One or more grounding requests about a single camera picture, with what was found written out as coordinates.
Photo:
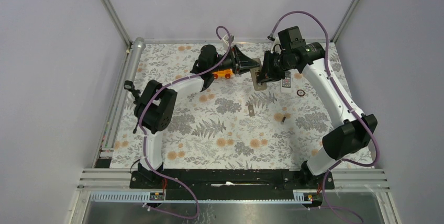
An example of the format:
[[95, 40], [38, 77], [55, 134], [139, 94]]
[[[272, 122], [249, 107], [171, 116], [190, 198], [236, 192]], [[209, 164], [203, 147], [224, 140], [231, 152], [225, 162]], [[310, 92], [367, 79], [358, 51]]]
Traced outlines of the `grey battery cover strip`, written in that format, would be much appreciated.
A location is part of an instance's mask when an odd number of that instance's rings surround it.
[[252, 104], [248, 105], [248, 114], [249, 114], [250, 117], [254, 117], [255, 116], [254, 106]]

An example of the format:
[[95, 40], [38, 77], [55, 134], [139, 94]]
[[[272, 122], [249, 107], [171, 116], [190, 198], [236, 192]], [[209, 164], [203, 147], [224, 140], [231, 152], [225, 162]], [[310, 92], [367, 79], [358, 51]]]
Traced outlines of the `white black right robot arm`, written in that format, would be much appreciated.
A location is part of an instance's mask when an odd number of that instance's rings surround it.
[[264, 53], [257, 82], [277, 82], [285, 78], [287, 71], [298, 70], [315, 89], [334, 128], [323, 137], [318, 153], [301, 166], [302, 185], [314, 188], [320, 183], [321, 174], [346, 155], [368, 146], [378, 122], [374, 115], [364, 113], [335, 80], [327, 46], [306, 43], [297, 26], [280, 31], [273, 45], [278, 48]]

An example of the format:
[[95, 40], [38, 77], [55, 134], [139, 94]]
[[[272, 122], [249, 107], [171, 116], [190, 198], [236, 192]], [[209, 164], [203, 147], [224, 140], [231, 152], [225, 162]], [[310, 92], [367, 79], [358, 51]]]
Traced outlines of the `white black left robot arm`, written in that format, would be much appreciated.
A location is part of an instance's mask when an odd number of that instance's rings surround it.
[[125, 82], [125, 89], [134, 97], [136, 127], [145, 135], [138, 169], [146, 169], [142, 181], [147, 186], [155, 188], [162, 183], [163, 175], [158, 169], [163, 164], [163, 131], [172, 120], [176, 100], [209, 88], [215, 72], [231, 70], [233, 74], [242, 75], [259, 66], [258, 61], [243, 54], [237, 45], [227, 48], [225, 54], [219, 54], [215, 46], [207, 44], [201, 47], [189, 77], [169, 84], [150, 80], [143, 91]]

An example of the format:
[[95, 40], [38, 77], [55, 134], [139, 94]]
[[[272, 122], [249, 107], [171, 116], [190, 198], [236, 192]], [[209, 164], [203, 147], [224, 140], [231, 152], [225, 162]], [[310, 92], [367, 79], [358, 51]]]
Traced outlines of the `orange toy car chassis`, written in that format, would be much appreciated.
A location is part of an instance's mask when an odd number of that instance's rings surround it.
[[214, 79], [219, 79], [219, 78], [230, 79], [234, 76], [234, 73], [232, 70], [228, 69], [228, 70], [213, 72], [213, 76], [214, 76]]

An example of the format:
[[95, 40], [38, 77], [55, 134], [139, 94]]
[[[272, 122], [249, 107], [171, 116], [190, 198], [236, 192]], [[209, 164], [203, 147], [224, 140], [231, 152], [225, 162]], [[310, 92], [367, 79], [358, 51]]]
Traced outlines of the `floral patterned table mat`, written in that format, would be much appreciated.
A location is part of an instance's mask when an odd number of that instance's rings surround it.
[[[150, 80], [171, 82], [191, 75], [204, 43], [147, 44], [135, 86]], [[322, 148], [333, 130], [327, 109], [309, 81], [292, 70], [292, 92], [279, 82], [255, 91], [251, 74], [216, 79], [207, 90], [177, 99], [163, 131], [166, 169], [299, 169]], [[110, 168], [129, 169], [142, 156], [143, 132], [137, 124], [133, 97], [127, 95], [117, 130]], [[255, 116], [248, 114], [254, 106]]]

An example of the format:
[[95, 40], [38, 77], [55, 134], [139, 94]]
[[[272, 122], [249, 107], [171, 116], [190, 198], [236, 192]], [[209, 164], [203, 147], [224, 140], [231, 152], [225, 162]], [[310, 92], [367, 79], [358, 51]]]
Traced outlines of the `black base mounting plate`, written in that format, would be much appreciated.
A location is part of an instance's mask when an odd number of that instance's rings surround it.
[[294, 191], [335, 188], [331, 174], [289, 169], [146, 169], [131, 172], [131, 189], [158, 189], [167, 200], [294, 200]]

